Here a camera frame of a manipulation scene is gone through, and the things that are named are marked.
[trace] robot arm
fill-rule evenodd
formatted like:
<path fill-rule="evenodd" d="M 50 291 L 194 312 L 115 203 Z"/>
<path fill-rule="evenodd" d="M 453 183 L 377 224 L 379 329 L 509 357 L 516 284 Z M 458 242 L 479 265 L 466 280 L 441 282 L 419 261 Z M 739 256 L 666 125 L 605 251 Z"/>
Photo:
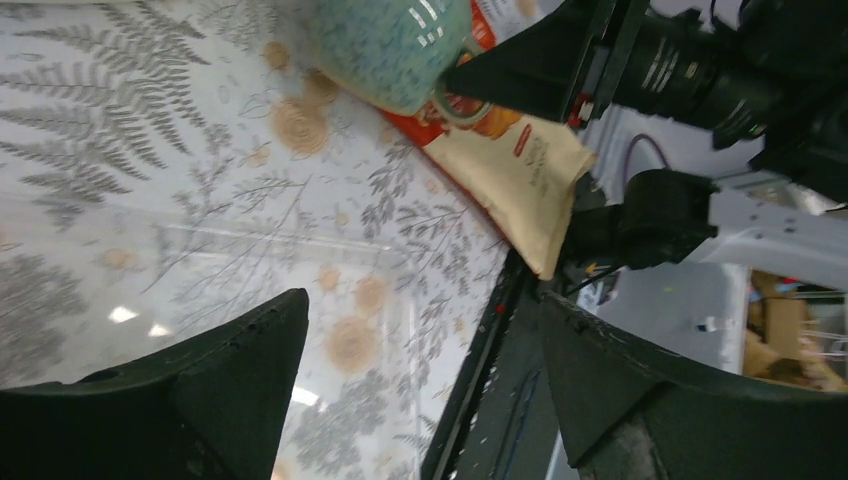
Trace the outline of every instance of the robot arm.
<path fill-rule="evenodd" d="M 736 190 L 710 196 L 718 235 L 686 261 L 735 263 L 848 291 L 848 222 L 758 201 Z"/>
<path fill-rule="evenodd" d="M 848 291 L 847 221 L 670 170 L 633 177 L 620 205 L 575 213 L 564 256 L 634 270 L 665 262 L 734 263 Z"/>
<path fill-rule="evenodd" d="M 616 104 L 708 130 L 716 150 L 764 137 L 752 170 L 848 202 L 848 2 L 745 0 L 735 30 L 649 8 L 567 0 L 446 88 L 575 129 Z"/>

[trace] cardboard box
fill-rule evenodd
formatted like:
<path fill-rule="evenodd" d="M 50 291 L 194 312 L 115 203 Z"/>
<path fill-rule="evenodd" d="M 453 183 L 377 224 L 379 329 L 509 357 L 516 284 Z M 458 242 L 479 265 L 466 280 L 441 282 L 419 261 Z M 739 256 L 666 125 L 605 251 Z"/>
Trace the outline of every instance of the cardboard box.
<path fill-rule="evenodd" d="M 807 303 L 792 298 L 767 298 L 765 344 L 782 358 L 801 359 L 801 331 L 807 320 Z"/>

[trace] camera lens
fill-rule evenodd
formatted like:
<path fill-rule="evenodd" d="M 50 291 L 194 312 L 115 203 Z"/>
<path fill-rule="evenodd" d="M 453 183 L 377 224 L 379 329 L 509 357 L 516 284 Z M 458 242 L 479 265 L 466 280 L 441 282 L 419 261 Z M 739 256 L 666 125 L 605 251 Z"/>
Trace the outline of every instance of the camera lens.
<path fill-rule="evenodd" d="M 717 149 L 755 138 L 763 131 L 758 119 L 782 89 L 735 61 L 699 26 L 683 17 L 646 17 L 613 101 L 711 130 Z"/>

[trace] camera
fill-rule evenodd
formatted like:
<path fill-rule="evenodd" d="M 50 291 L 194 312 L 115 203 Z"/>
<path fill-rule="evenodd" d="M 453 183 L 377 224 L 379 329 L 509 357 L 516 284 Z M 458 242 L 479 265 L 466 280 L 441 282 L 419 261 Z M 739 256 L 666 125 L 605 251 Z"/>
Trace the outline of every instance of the camera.
<path fill-rule="evenodd" d="M 576 129 L 616 104 L 709 130 L 716 150 L 765 136 L 752 169 L 848 201 L 848 2 L 745 0 L 735 29 L 714 6 L 704 25 L 694 8 L 566 0 L 445 84 Z"/>

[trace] black mount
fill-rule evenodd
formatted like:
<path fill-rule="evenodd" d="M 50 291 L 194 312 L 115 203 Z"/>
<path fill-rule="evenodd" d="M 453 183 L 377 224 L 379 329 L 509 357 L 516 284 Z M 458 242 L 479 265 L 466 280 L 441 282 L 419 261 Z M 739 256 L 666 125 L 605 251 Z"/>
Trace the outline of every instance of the black mount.
<path fill-rule="evenodd" d="M 292 290 L 78 383 L 0 391 L 0 479 L 268 480 L 308 306 Z"/>

